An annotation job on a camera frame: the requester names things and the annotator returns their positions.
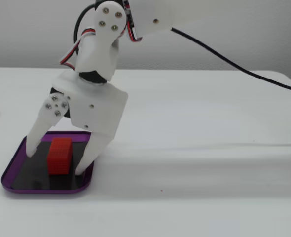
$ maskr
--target red block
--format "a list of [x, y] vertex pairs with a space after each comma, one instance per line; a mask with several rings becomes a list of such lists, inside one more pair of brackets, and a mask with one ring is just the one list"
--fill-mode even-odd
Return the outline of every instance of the red block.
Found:
[[50, 175], [68, 174], [72, 158], [72, 139], [54, 138], [47, 156]]

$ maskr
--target table surface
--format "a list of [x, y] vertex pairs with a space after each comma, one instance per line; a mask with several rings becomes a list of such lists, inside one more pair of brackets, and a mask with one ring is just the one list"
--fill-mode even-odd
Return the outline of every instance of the table surface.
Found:
[[[0, 177], [61, 72], [0, 68]], [[0, 183], [0, 237], [291, 237], [291, 91], [235, 71], [118, 70], [112, 83], [129, 100], [89, 188]]]

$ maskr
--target bolt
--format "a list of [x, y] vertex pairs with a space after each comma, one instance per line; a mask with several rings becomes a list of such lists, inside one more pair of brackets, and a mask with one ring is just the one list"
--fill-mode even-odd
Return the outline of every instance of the bolt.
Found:
[[121, 18], [121, 17], [122, 17], [122, 14], [121, 14], [121, 12], [117, 12], [117, 13], [115, 14], [115, 16], [116, 16], [117, 18]]
[[68, 107], [68, 105], [67, 105], [66, 102], [63, 102], [63, 103], [61, 104], [61, 106], [62, 106], [62, 108], [64, 108], [64, 109], [66, 109], [66, 108]]
[[98, 24], [102, 27], [104, 27], [106, 25], [105, 21], [100, 21]]
[[107, 7], [105, 7], [105, 8], [103, 9], [103, 13], [104, 13], [104, 14], [108, 14], [108, 13], [109, 13], [109, 9], [108, 9]]
[[58, 100], [58, 97], [54, 95], [54, 96], [51, 97], [51, 99], [52, 99], [53, 101], [56, 101], [56, 100]]
[[46, 104], [46, 108], [49, 109], [49, 110], [51, 110], [52, 107], [51, 107], [50, 104]]
[[111, 27], [111, 29], [112, 29], [113, 31], [117, 31], [117, 30], [118, 30], [118, 26], [113, 25], [113, 26]]
[[55, 111], [55, 116], [60, 117], [60, 116], [61, 116], [60, 111], [56, 110], [56, 111]]

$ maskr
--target black object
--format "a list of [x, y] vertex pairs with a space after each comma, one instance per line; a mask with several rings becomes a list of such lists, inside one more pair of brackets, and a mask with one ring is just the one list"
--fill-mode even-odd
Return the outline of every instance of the black object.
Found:
[[98, 74], [96, 71], [88, 72], [88, 73], [80, 73], [80, 77], [82, 77], [84, 80], [95, 83], [95, 84], [105, 84], [107, 81]]
[[[78, 20], [76, 22], [75, 28], [74, 28], [74, 33], [73, 33], [73, 40], [74, 43], [77, 42], [77, 34], [78, 34], [78, 28], [80, 27], [81, 21], [83, 19], [83, 17], [85, 16], [85, 14], [91, 10], [95, 8], [95, 4], [89, 5], [87, 8], [85, 8], [82, 13], [80, 14], [80, 16], [78, 17]], [[76, 54], [78, 55], [78, 47], [75, 49]]]
[[76, 176], [75, 169], [84, 154], [87, 142], [73, 142], [73, 157], [68, 175], [49, 175], [47, 154], [51, 142], [41, 142], [36, 153], [22, 165], [12, 188], [16, 190], [76, 190], [83, 186], [83, 175]]
[[201, 41], [195, 39], [194, 37], [180, 31], [180, 30], [177, 30], [175, 28], [172, 28], [171, 31], [173, 31], [174, 33], [180, 35], [180, 36], [183, 36], [191, 41], [193, 41], [194, 43], [202, 46], [204, 49], [208, 50], [209, 52], [211, 52], [212, 54], [214, 54], [215, 56], [217, 56], [218, 58], [222, 59], [224, 62], [230, 64], [231, 66], [235, 67], [236, 69], [240, 70], [241, 72], [245, 73], [245, 74], [248, 74], [254, 78], [258, 78], [258, 79], [261, 79], [261, 80], [264, 80], [266, 82], [269, 82], [269, 83], [272, 83], [274, 85], [277, 85], [277, 86], [280, 86], [282, 88], [285, 88], [285, 89], [288, 89], [288, 90], [291, 90], [291, 86], [288, 86], [288, 85], [284, 85], [282, 83], [279, 83], [277, 81], [274, 81], [272, 79], [268, 79], [266, 77], [263, 77], [263, 76], [260, 76], [258, 74], [255, 74], [255, 73], [252, 73], [244, 68], [242, 68], [241, 66], [237, 65], [236, 63], [232, 62], [230, 59], [224, 57], [223, 55], [221, 55], [220, 53], [218, 53], [217, 51], [215, 51], [214, 49], [210, 48], [209, 46], [207, 46], [206, 44], [202, 43]]

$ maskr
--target wire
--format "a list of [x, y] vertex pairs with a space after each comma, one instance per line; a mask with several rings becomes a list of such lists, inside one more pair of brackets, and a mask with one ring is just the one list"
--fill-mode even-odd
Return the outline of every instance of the wire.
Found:
[[234, 68], [240, 70], [241, 72], [245, 73], [245, 74], [248, 74], [252, 77], [255, 77], [255, 78], [258, 78], [258, 79], [261, 79], [261, 80], [264, 80], [266, 82], [269, 82], [269, 83], [272, 83], [274, 85], [277, 85], [277, 86], [280, 86], [282, 88], [285, 88], [285, 89], [288, 89], [288, 90], [291, 90], [291, 86], [288, 86], [288, 85], [284, 85], [282, 83], [279, 83], [277, 81], [274, 81], [272, 79], [268, 79], [266, 77], [263, 77], [263, 76], [260, 76], [258, 74], [255, 74], [255, 73], [252, 73], [244, 68], [242, 68], [241, 66], [237, 65], [236, 63], [232, 62], [230, 59], [224, 57], [223, 55], [221, 55], [220, 53], [218, 53], [217, 51], [215, 51], [214, 49], [210, 48], [209, 46], [207, 46], [206, 44], [202, 43], [201, 41], [195, 39], [194, 37], [180, 31], [180, 30], [177, 30], [175, 28], [172, 28], [171, 31], [173, 31], [174, 33], [180, 35], [180, 36], [183, 36], [191, 41], [193, 41], [194, 43], [202, 46], [204, 49], [208, 50], [209, 52], [211, 52], [212, 54], [214, 54], [215, 56], [217, 56], [218, 58], [222, 59], [223, 61], [225, 61], [226, 63], [230, 64], [231, 66], [233, 66]]
[[132, 35], [132, 29], [131, 29], [131, 27], [130, 27], [129, 20], [127, 21], [127, 27], [128, 27], [128, 34], [129, 34], [130, 40], [131, 40], [132, 42], [138, 42], [138, 40], [135, 39], [134, 36]]
[[83, 20], [83, 17], [85, 16], [85, 14], [89, 10], [91, 10], [93, 8], [95, 8], [95, 4], [89, 5], [87, 8], [85, 8], [82, 11], [82, 13], [80, 14], [80, 16], [78, 17], [77, 22], [76, 22], [76, 25], [75, 25], [75, 28], [74, 28], [74, 33], [73, 33], [73, 41], [74, 41], [74, 43], [77, 42], [78, 28], [80, 27], [80, 24], [81, 24], [81, 21]]
[[62, 57], [62, 59], [60, 59], [59, 63], [61, 65], [65, 65], [68, 66], [70, 68], [75, 68], [70, 62], [67, 62], [72, 55], [74, 54], [74, 52], [76, 51], [76, 49], [78, 49], [78, 46], [81, 43], [81, 40], [87, 36], [87, 35], [94, 35], [95, 34], [95, 29], [93, 28], [87, 28], [83, 31], [81, 37], [75, 42], [75, 44], [72, 46], [72, 48]]

